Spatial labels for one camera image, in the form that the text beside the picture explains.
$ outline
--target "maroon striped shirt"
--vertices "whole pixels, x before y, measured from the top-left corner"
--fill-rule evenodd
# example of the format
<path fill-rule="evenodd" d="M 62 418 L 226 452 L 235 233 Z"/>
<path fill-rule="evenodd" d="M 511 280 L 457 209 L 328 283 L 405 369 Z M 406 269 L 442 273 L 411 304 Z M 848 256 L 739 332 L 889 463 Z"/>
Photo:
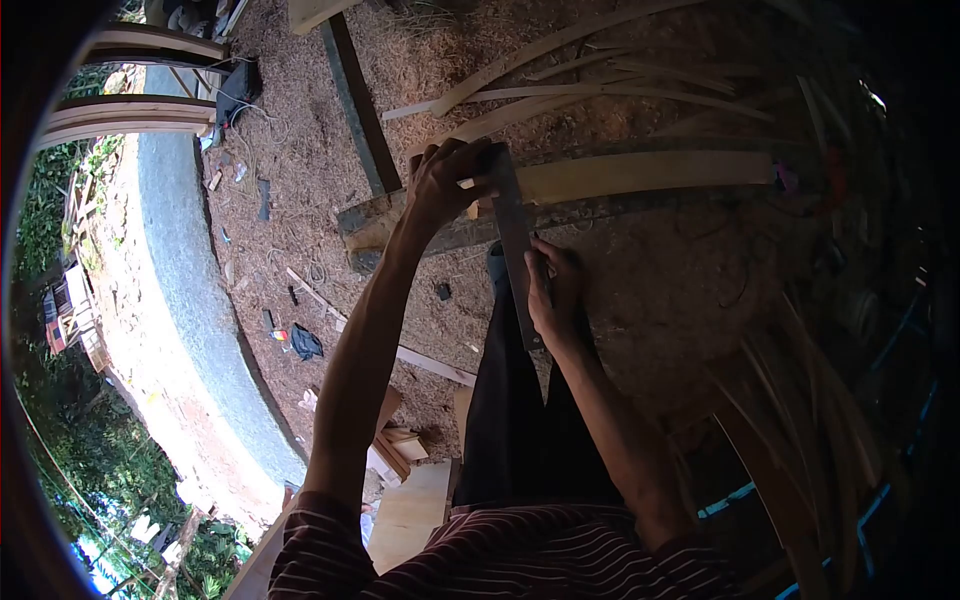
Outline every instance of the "maroon striped shirt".
<path fill-rule="evenodd" d="M 625 508 L 541 504 L 479 509 L 438 528 L 423 552 L 377 576 L 355 515 L 303 492 L 270 582 L 292 598 L 732 598 L 727 562 L 703 538 L 646 551 Z"/>

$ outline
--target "sawdust-covered ground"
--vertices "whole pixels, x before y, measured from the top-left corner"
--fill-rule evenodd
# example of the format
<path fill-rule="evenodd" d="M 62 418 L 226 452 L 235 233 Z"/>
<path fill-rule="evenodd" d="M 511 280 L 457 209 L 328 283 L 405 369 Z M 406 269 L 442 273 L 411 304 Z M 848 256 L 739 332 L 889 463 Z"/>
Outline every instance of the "sawdust-covered ground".
<path fill-rule="evenodd" d="M 347 11 L 347 22 L 376 108 L 383 111 L 434 99 L 503 53 L 587 16 L 632 4 L 447 2 L 449 13 L 402 16 L 361 4 Z M 705 27 L 696 26 L 695 13 Z M 742 97 L 788 77 L 768 62 L 771 53 L 758 45 L 755 30 L 752 19 L 734 5 L 708 3 L 641 18 L 586 41 L 647 44 L 637 56 L 679 66 L 713 61 L 763 67 L 762 79 L 733 80 Z M 309 449 L 313 414 L 298 403 L 308 385 L 323 383 L 338 334 L 332 319 L 305 294 L 298 294 L 300 306 L 293 305 L 287 286 L 294 282 L 285 269 L 292 267 L 310 279 L 320 294 L 349 314 L 365 281 L 348 268 L 334 215 L 368 200 L 371 193 L 330 79 L 320 32 L 293 36 L 286 2 L 263 0 L 250 3 L 234 33 L 233 54 L 259 58 L 264 91 L 257 104 L 269 118 L 248 109 L 224 145 L 205 154 L 207 180 L 222 152 L 232 157 L 219 187 L 209 194 L 211 234 L 221 266 L 229 263 L 232 270 L 232 285 L 225 284 L 256 363 L 283 416 Z M 493 86 L 524 84 L 523 74 L 588 52 L 581 42 L 568 44 Z M 607 69 L 598 63 L 545 83 L 576 83 Z M 658 86 L 711 95 L 676 82 Z M 401 178 L 406 179 L 406 147 L 506 102 L 462 105 L 441 119 L 427 112 L 387 122 L 384 132 Z M 803 105 L 793 102 L 770 109 L 778 116 L 777 125 L 731 115 L 712 130 L 803 139 L 796 119 L 781 118 L 790 111 L 802 114 L 798 108 Z M 658 99 L 598 97 L 513 125 L 495 138 L 508 141 L 516 156 L 529 156 L 643 136 L 702 109 Z M 237 161 L 248 168 L 240 182 L 233 180 Z M 256 219 L 257 179 L 271 182 L 269 222 Z M 593 273 L 588 311 L 605 366 L 626 394 L 662 412 L 712 393 L 701 375 L 702 362 L 733 349 L 742 325 L 778 292 L 780 258 L 773 240 L 791 235 L 797 226 L 764 205 L 735 210 L 691 205 L 542 235 L 583 254 Z M 464 248 L 421 262 L 407 304 L 403 345 L 476 372 L 480 354 L 475 348 L 483 347 L 492 311 L 484 250 Z M 434 293 L 443 282 L 452 291 L 447 301 Z M 314 332 L 327 358 L 301 362 L 293 352 L 284 352 L 286 345 L 267 337 L 264 308 L 281 328 L 298 323 Z M 395 422 L 421 433 L 430 460 L 459 455 L 452 400 L 456 384 L 400 362 L 392 382 L 403 396 Z"/>

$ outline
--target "hand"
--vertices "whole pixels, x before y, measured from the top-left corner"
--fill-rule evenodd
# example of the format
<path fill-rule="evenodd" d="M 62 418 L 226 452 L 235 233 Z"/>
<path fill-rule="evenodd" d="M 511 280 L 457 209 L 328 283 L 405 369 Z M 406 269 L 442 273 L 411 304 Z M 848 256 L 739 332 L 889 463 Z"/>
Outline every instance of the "hand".
<path fill-rule="evenodd" d="M 580 299 L 586 279 L 583 268 L 572 261 L 564 250 L 539 238 L 530 240 L 533 250 L 524 254 L 530 273 L 530 293 L 527 306 L 534 328 L 542 336 L 548 349 L 575 339 L 573 310 Z M 552 301 L 547 296 L 540 262 L 545 259 L 550 271 Z"/>
<path fill-rule="evenodd" d="M 451 137 L 440 148 L 431 144 L 422 155 L 410 159 L 404 217 L 424 245 L 474 200 L 492 194 L 489 186 L 476 177 L 477 155 L 490 143 L 486 137 L 469 144 Z M 467 178 L 474 178 L 473 187 L 457 185 Z"/>

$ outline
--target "person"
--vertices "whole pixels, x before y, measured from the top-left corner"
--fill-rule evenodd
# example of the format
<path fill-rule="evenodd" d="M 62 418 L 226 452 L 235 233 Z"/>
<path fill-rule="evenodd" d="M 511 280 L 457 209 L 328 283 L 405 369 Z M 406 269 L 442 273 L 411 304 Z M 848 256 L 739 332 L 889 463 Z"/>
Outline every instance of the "person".
<path fill-rule="evenodd" d="M 367 448 L 407 296 L 427 243 L 477 198 L 490 144 L 448 139 L 411 160 L 407 205 L 350 314 L 317 402 L 314 443 L 287 518 L 270 598 L 726 598 L 728 564 L 684 509 L 666 442 L 604 373 L 582 302 L 585 271 L 539 239 L 526 255 L 529 310 L 553 356 L 544 404 L 524 351 L 502 250 L 488 253 L 495 302 L 470 404 L 448 523 L 377 576 L 357 527 Z M 552 272 L 547 296 L 540 252 Z"/>

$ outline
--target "metal ruler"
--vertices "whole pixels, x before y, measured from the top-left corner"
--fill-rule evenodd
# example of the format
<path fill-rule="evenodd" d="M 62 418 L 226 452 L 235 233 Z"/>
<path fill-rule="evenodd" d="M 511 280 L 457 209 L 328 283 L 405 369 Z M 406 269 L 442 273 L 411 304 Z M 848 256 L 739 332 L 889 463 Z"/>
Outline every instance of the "metal ruler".
<path fill-rule="evenodd" d="M 478 161 L 490 183 L 499 191 L 499 196 L 493 199 L 493 215 L 507 260 L 510 287 L 514 291 L 523 348 L 528 351 L 539 350 L 543 348 L 543 340 L 530 319 L 527 304 L 530 273 L 523 259 L 524 253 L 530 250 L 530 231 L 527 229 L 527 217 L 523 210 L 520 185 L 516 181 L 514 163 L 510 158 L 510 148 L 502 142 L 491 144 L 480 154 Z"/>

